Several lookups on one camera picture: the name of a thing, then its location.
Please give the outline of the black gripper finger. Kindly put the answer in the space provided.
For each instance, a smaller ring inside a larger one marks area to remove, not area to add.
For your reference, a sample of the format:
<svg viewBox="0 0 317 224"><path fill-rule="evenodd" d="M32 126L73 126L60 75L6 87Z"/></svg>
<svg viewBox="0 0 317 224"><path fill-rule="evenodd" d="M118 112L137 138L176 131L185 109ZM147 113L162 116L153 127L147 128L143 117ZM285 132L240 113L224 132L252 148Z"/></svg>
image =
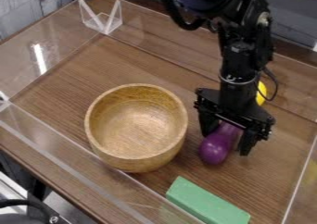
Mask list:
<svg viewBox="0 0 317 224"><path fill-rule="evenodd" d="M249 128L244 131L242 137L240 140L240 151L242 156L248 156L254 145L258 142L258 132Z"/></svg>
<svg viewBox="0 0 317 224"><path fill-rule="evenodd" d="M198 109L201 132L208 137L220 126L220 119L205 108Z"/></svg>

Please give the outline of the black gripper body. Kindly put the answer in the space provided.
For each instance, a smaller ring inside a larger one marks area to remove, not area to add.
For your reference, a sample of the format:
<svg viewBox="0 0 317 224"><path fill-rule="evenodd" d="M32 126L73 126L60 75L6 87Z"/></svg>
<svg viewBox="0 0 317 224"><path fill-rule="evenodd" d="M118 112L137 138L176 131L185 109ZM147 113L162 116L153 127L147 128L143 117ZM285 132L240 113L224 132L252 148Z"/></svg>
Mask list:
<svg viewBox="0 0 317 224"><path fill-rule="evenodd" d="M218 90L197 88L194 108L205 108L214 116L238 127L242 131L252 128L258 132L258 141L268 140L276 118L257 103L260 76L246 81L221 79Z"/></svg>

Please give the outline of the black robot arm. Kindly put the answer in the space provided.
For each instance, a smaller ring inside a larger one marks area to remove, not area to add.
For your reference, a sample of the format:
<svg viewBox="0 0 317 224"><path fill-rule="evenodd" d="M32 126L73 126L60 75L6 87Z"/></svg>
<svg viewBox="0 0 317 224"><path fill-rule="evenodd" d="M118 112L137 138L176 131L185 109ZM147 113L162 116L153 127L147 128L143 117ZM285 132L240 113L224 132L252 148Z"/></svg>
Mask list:
<svg viewBox="0 0 317 224"><path fill-rule="evenodd" d="M262 75L273 61L273 17L266 0L161 0L178 27L201 27L218 34L222 66L220 88L198 88L194 107L204 135L224 121L242 129L238 151L246 156L258 141L266 140L276 118L258 105Z"/></svg>

